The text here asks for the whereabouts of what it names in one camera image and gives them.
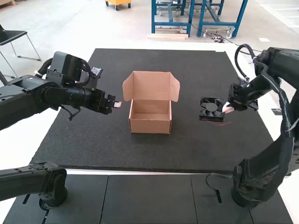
cardboard box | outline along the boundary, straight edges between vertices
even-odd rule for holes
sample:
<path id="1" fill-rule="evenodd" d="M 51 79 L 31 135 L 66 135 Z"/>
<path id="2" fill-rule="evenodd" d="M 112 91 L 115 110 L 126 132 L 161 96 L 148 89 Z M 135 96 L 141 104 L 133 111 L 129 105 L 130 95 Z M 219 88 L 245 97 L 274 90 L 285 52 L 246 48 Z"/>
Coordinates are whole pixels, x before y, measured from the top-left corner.
<path id="1" fill-rule="evenodd" d="M 178 101 L 179 89 L 170 72 L 133 71 L 122 84 L 124 100 L 131 100 L 131 132 L 170 134 L 171 101 Z"/>

blue metal workbench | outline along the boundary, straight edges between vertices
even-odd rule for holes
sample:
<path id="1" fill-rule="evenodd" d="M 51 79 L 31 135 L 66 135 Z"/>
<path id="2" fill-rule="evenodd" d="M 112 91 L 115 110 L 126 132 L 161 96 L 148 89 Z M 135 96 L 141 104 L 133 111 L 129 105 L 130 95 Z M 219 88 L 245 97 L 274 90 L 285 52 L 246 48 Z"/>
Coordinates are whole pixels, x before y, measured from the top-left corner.
<path id="1" fill-rule="evenodd" d="M 199 26 L 198 26 L 197 36 L 201 36 L 202 27 L 204 25 L 207 25 L 207 26 L 228 26 L 228 27 L 230 27 L 230 30 L 232 31 L 232 34 L 231 34 L 230 31 L 228 31 L 229 35 L 227 33 L 227 37 L 228 38 L 230 38 L 231 36 L 236 37 L 237 33 L 238 33 L 238 30 L 239 30 L 239 26 L 240 26 L 241 21 L 242 21 L 242 17 L 243 17 L 247 2 L 248 2 L 248 0 L 243 0 L 236 22 L 221 22 L 220 19 L 218 18 L 218 16 L 221 15 L 224 0 L 221 0 L 221 3 L 213 3 L 211 0 L 209 0 L 209 2 L 207 0 L 202 0 L 202 3 L 195 3 L 195 5 L 202 6 L 201 10 L 200 10 Z M 217 14 L 212 9 L 212 6 L 219 6 L 220 7 Z M 211 14 L 211 17 L 213 18 L 214 22 L 204 21 L 204 14 L 205 14 L 205 11 L 206 11 L 205 9 L 206 8 L 209 11 L 209 13 Z"/>
<path id="2" fill-rule="evenodd" d="M 206 25 L 206 26 L 227 26 L 228 27 L 227 38 L 236 37 L 238 30 L 239 30 L 239 26 L 242 21 L 242 17 L 243 17 L 247 2 L 248 2 L 248 0 L 243 0 L 236 22 L 222 22 L 222 21 L 220 21 L 218 16 L 220 16 L 222 13 L 224 0 L 221 0 L 220 3 L 213 3 L 213 0 L 202 0 L 202 3 L 198 3 L 198 2 L 195 2 L 195 0 L 191 0 L 188 22 L 174 22 L 173 17 L 172 17 L 172 6 L 180 7 L 181 15 L 184 15 L 186 0 L 182 0 L 182 1 L 183 1 L 182 4 L 181 4 L 181 0 L 178 0 L 177 4 L 173 4 L 173 3 L 157 3 L 156 0 L 152 0 L 151 32 L 153 34 L 155 33 L 156 26 L 181 26 L 181 27 L 185 26 L 185 27 L 187 27 L 187 34 L 190 36 L 194 6 L 202 6 L 201 10 L 200 10 L 199 26 L 198 26 L 198 31 L 197 31 L 198 37 L 201 36 L 201 33 L 204 33 L 202 31 L 204 25 Z M 157 6 L 167 6 L 168 7 L 169 22 L 155 22 L 155 15 L 157 14 Z M 217 14 L 212 8 L 214 6 L 219 7 Z M 213 21 L 204 21 L 204 14 L 205 14 L 206 9 L 210 13 L 214 22 Z"/>
<path id="3" fill-rule="evenodd" d="M 184 10 L 186 6 L 186 0 L 178 0 L 177 4 L 174 3 L 157 3 L 156 0 L 151 0 L 151 33 L 154 34 L 156 31 L 156 26 L 178 26 L 178 27 L 186 27 L 187 34 L 190 36 L 191 31 L 191 23 L 193 18 L 193 11 L 194 11 L 194 3 L 195 0 L 191 0 L 191 7 L 190 7 L 190 14 L 188 22 L 174 22 L 172 16 L 172 7 L 180 7 L 181 8 L 181 15 L 184 15 Z M 168 7 L 168 22 L 155 22 L 155 15 L 157 14 L 157 6 L 167 6 Z"/>

cart wheel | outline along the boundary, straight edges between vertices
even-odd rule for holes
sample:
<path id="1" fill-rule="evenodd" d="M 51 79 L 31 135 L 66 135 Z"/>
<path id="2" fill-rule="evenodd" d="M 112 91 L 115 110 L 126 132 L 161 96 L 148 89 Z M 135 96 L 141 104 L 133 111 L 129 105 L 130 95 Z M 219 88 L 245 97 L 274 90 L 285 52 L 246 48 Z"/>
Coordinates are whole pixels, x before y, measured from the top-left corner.
<path id="1" fill-rule="evenodd" d="M 226 31 L 226 38 L 230 39 L 232 38 L 232 31 Z"/>

robotic arm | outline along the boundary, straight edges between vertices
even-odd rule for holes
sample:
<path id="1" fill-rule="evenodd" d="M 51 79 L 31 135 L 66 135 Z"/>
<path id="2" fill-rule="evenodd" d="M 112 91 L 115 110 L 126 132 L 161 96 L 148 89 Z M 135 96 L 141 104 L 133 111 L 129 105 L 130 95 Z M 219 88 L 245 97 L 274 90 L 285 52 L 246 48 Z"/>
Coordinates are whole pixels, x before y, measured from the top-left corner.
<path id="1" fill-rule="evenodd" d="M 78 83 L 82 70 L 87 76 L 84 82 Z M 0 88 L 0 130 L 48 108 L 58 110 L 62 107 L 70 114 L 70 120 L 80 112 L 80 107 L 102 114 L 111 113 L 121 103 L 112 95 L 105 98 L 105 92 L 97 89 L 102 72 L 97 68 L 91 70 L 88 63 L 78 57 L 56 52 L 36 77 L 16 78 Z M 77 109 L 77 113 L 72 114 L 64 105 Z"/>
<path id="2" fill-rule="evenodd" d="M 249 50 L 255 64 L 256 78 L 250 82 L 237 61 L 242 48 Z M 260 154 L 244 159 L 234 169 L 232 197 L 238 205 L 253 208 L 269 200 L 284 176 L 299 168 L 299 129 L 296 126 L 298 120 L 295 121 L 299 116 L 299 51 L 269 48 L 255 56 L 251 47 L 244 44 L 236 51 L 235 63 L 245 80 L 241 80 L 239 85 L 231 85 L 226 105 L 237 111 L 248 107 L 257 110 L 257 99 L 274 90 L 279 95 L 283 113 L 280 137 Z M 291 104 L 279 87 L 281 78 L 297 90 Z"/>
<path id="3" fill-rule="evenodd" d="M 82 71 L 87 73 L 81 80 Z M 80 112 L 80 107 L 109 114 L 121 102 L 115 96 L 97 89 L 97 82 L 102 69 L 90 69 L 88 63 L 78 57 L 56 52 L 47 60 L 36 76 L 23 76 L 7 82 L 0 73 L 0 80 L 5 86 L 0 88 L 0 130 L 19 120 L 29 118 L 48 108 L 65 109 L 71 120 Z M 78 111 L 72 114 L 64 105 L 70 105 Z M 44 210 L 61 205 L 66 197 L 64 186 L 66 170 L 54 164 L 34 163 L 26 167 L 0 171 L 0 201 L 30 194 L 38 194 L 40 207 Z"/>

computer fan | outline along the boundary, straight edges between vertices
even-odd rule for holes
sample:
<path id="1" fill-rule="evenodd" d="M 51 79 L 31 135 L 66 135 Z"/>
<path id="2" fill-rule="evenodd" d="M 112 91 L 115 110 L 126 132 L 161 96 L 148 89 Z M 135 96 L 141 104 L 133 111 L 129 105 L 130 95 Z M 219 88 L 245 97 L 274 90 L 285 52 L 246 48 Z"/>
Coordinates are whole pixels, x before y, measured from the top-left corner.
<path id="1" fill-rule="evenodd" d="M 199 119 L 223 122 L 224 119 L 224 113 L 222 113 L 223 105 L 224 105 L 224 101 L 223 99 L 220 98 L 201 98 Z"/>

